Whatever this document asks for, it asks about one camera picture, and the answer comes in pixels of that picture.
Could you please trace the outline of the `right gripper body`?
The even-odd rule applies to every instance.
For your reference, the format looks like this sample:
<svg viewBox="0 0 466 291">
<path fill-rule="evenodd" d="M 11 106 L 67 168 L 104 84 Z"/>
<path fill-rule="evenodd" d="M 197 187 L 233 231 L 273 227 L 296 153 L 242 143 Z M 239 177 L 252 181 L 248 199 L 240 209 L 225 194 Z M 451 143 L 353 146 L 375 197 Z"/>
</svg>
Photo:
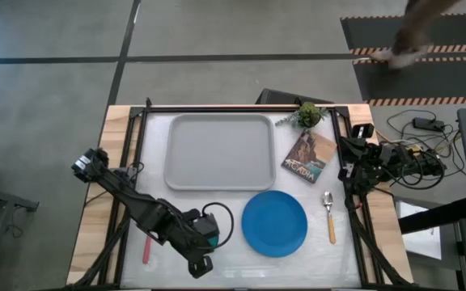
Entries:
<svg viewBox="0 0 466 291">
<path fill-rule="evenodd" d="M 356 166 L 356 177 L 353 184 L 378 184 L 381 173 L 378 161 L 379 146 L 366 142 L 364 138 L 350 138 L 354 148 L 357 149 L 355 156 L 343 156 L 341 154 L 341 167 L 352 162 Z"/>
</svg>

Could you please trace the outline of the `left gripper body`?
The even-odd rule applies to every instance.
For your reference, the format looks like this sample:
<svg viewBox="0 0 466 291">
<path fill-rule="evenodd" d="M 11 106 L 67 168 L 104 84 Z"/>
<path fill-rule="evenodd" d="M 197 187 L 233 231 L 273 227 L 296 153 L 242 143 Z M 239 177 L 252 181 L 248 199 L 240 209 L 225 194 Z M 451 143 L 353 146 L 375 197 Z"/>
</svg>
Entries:
<svg viewBox="0 0 466 291">
<path fill-rule="evenodd" d="M 175 220 L 167 236 L 172 247 L 189 262 L 198 261 L 215 249 L 210 246 L 208 239 L 198 233 L 193 226 L 193 222 L 202 215 L 200 213 L 183 213 L 182 219 Z"/>
</svg>

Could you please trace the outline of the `spoon with orange handle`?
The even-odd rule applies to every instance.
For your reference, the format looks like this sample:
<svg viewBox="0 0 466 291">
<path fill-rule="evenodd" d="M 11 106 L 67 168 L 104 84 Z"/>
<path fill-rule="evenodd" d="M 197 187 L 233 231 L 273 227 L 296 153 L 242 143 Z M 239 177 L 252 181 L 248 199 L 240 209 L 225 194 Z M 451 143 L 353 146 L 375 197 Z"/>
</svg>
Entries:
<svg viewBox="0 0 466 291">
<path fill-rule="evenodd" d="M 328 237 L 329 237 L 329 242 L 331 244 L 335 244 L 337 240 L 336 240 L 335 228 L 333 224 L 333 216 L 331 213 L 332 206 L 333 206 L 333 196 L 331 192 L 325 192 L 324 193 L 324 207 L 327 209 L 327 216 L 328 216 Z"/>
</svg>

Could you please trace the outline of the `blue round plate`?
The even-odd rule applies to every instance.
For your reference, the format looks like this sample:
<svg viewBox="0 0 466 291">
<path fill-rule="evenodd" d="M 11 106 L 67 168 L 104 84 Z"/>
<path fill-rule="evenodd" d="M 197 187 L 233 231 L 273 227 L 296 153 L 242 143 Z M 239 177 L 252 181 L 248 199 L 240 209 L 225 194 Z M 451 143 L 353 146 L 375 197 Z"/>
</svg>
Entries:
<svg viewBox="0 0 466 291">
<path fill-rule="evenodd" d="M 244 207 L 241 228 L 248 245 L 257 253 L 281 258 L 295 253 L 307 236 L 303 206 L 286 192 L 256 194 Z"/>
</svg>

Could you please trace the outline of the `grey plastic tray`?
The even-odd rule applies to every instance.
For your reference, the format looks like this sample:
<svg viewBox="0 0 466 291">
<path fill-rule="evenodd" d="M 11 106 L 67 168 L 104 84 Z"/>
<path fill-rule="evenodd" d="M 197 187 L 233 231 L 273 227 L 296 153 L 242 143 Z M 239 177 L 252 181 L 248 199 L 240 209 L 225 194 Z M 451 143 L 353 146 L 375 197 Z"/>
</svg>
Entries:
<svg viewBox="0 0 466 291">
<path fill-rule="evenodd" d="M 252 113 L 188 113 L 170 125 L 166 184 L 180 191 L 262 191 L 276 179 L 273 123 Z"/>
</svg>

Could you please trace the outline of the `white glossy table sheet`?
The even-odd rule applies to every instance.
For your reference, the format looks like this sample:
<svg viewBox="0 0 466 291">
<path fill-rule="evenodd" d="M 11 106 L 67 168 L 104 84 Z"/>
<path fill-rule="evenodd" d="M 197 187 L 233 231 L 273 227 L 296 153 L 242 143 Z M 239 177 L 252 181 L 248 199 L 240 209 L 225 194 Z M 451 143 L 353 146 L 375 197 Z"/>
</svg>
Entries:
<svg viewBox="0 0 466 291">
<path fill-rule="evenodd" d="M 123 289 L 161 288 L 358 288 L 360 276 L 354 254 L 350 221 L 344 205 L 345 193 L 337 178 L 339 158 L 334 154 L 316 183 L 307 183 L 280 166 L 299 137 L 299 130 L 289 126 L 274 128 L 276 179 L 273 189 L 292 195 L 307 215 L 307 236 L 293 254 L 271 258 L 254 251 L 246 242 L 241 217 L 253 192 L 179 192 L 164 181 L 167 138 L 174 115 L 148 117 L 137 190 L 163 198 L 178 209 L 206 209 L 215 217 L 220 237 L 229 241 L 210 258 L 214 268 L 199 279 L 189 274 L 188 263 L 169 243 L 153 242 L 150 261 L 142 263 L 146 235 L 131 225 L 126 252 Z M 328 237 L 328 216 L 324 193 L 331 192 L 331 213 L 337 242 Z"/>
</svg>

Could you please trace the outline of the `Acadia picture book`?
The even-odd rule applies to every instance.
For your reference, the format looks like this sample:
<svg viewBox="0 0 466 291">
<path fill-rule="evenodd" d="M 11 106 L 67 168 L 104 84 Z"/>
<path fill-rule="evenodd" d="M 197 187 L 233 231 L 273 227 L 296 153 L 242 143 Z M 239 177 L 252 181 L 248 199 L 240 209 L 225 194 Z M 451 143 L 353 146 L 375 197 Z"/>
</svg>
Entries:
<svg viewBox="0 0 466 291">
<path fill-rule="evenodd" d="M 282 167 L 314 184 L 336 148 L 337 144 L 334 141 L 306 129 L 284 158 Z"/>
</svg>

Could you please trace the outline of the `small green potted plant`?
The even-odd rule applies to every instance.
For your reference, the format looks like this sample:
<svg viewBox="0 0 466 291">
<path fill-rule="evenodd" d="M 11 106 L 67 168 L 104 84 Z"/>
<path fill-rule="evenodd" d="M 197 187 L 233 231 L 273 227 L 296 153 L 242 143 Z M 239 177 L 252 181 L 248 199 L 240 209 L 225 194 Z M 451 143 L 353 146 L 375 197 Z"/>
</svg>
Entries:
<svg viewBox="0 0 466 291">
<path fill-rule="evenodd" d="M 295 128 L 310 129 L 315 127 L 328 114 L 326 108 L 318 108 L 312 102 L 304 102 L 299 109 L 277 121 L 276 126 L 289 125 Z"/>
</svg>

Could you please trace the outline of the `black power adapter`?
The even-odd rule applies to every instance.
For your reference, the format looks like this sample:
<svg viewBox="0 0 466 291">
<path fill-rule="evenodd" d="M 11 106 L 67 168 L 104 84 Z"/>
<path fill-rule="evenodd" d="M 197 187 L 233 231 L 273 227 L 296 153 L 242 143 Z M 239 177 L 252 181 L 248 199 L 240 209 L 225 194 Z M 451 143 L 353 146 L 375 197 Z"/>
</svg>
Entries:
<svg viewBox="0 0 466 291">
<path fill-rule="evenodd" d="M 412 120 L 413 127 L 415 129 L 428 130 L 433 132 L 442 132 L 445 128 L 445 123 L 441 120 L 426 119 L 421 117 L 415 117 Z"/>
</svg>

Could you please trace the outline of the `black beam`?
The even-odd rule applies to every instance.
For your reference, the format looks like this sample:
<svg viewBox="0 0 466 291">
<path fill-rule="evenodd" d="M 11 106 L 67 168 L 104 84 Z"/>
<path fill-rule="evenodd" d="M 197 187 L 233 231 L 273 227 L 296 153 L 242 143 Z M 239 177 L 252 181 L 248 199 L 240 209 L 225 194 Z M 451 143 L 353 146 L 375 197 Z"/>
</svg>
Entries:
<svg viewBox="0 0 466 291">
<path fill-rule="evenodd" d="M 466 219 L 466 198 L 399 219 L 402 234 L 444 226 Z"/>
</svg>

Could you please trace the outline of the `white paper sheet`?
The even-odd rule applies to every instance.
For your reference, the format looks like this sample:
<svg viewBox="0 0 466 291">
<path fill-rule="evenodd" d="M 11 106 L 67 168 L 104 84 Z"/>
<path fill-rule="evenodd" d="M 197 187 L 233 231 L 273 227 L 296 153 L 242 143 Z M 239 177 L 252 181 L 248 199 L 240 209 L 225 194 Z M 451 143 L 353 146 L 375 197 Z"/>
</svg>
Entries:
<svg viewBox="0 0 466 291">
<path fill-rule="evenodd" d="M 424 212 L 427 208 L 411 205 L 404 201 L 396 203 L 399 218 L 407 217 L 416 213 Z M 440 227 L 436 226 L 415 233 L 403 234 L 406 251 L 417 255 L 424 255 L 432 259 L 442 259 L 442 248 L 440 239 Z"/>
</svg>

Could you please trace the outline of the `black hazard-striped floor mat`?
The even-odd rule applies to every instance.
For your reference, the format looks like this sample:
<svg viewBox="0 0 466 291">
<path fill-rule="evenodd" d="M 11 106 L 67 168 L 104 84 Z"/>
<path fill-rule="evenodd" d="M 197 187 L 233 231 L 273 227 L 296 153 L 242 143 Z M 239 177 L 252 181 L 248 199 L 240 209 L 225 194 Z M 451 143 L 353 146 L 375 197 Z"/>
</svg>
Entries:
<svg viewBox="0 0 466 291">
<path fill-rule="evenodd" d="M 369 54 L 390 47 L 403 23 L 400 15 L 341 18 L 349 51 Z M 428 50 L 434 53 L 466 53 L 466 13 L 439 16 L 430 26 Z"/>
<path fill-rule="evenodd" d="M 353 65 L 372 107 L 466 104 L 466 57 L 423 57 L 400 70 L 372 60 Z"/>
</svg>

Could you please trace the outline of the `person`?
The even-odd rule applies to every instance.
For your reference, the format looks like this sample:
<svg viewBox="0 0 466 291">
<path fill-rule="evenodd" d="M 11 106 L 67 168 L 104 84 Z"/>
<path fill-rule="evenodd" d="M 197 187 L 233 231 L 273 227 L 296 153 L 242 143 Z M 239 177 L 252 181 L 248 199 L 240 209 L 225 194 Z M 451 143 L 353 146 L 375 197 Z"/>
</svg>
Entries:
<svg viewBox="0 0 466 291">
<path fill-rule="evenodd" d="M 388 67 L 399 70 L 412 65 L 426 54 L 430 46 L 428 32 L 432 23 L 461 0 L 408 0 L 403 23 L 395 34 L 391 48 L 375 51 L 372 60 L 386 61 Z"/>
</svg>

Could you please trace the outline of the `black aluminium table frame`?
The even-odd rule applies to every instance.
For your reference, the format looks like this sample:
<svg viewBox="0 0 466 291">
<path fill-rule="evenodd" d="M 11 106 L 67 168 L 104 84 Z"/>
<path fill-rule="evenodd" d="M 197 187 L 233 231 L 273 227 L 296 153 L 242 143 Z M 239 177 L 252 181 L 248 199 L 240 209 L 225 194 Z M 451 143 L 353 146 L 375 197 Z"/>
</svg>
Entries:
<svg viewBox="0 0 466 291">
<path fill-rule="evenodd" d="M 372 123 L 371 108 L 367 104 L 316 104 L 319 108 L 327 108 L 334 111 L 338 119 L 337 132 L 340 135 L 348 134 L 348 129 L 352 125 Z M 146 105 L 112 105 L 108 108 L 102 136 L 99 146 L 108 151 L 111 166 L 125 165 L 126 162 L 136 162 L 141 160 L 143 155 L 143 144 L 147 130 L 148 117 L 158 114 L 179 114 L 179 113 L 289 113 L 297 110 L 298 104 L 204 104 L 204 105 L 151 105 L 147 98 Z M 398 218 L 395 212 L 395 205 L 392 197 L 379 190 L 372 190 L 366 197 L 367 202 L 363 204 L 366 210 L 357 210 L 359 221 L 373 227 L 372 235 L 375 243 L 386 256 L 388 262 L 396 269 L 405 280 L 413 283 L 413 275 L 409 260 L 406 255 L 405 245 L 399 231 Z M 112 202 L 109 206 L 108 230 L 114 230 L 117 226 L 118 213 L 123 212 L 125 206 L 120 202 Z M 111 280 L 120 287 L 125 283 L 125 261 L 128 251 L 129 234 L 132 234 L 131 227 L 128 226 L 119 240 L 119 247 L 113 248 L 113 254 L 108 263 L 108 282 Z M 367 283 L 376 284 L 377 276 L 382 282 L 390 285 L 391 281 L 374 259 L 367 245 L 360 238 L 355 243 L 355 255 L 359 256 L 361 264 L 364 265 Z"/>
</svg>

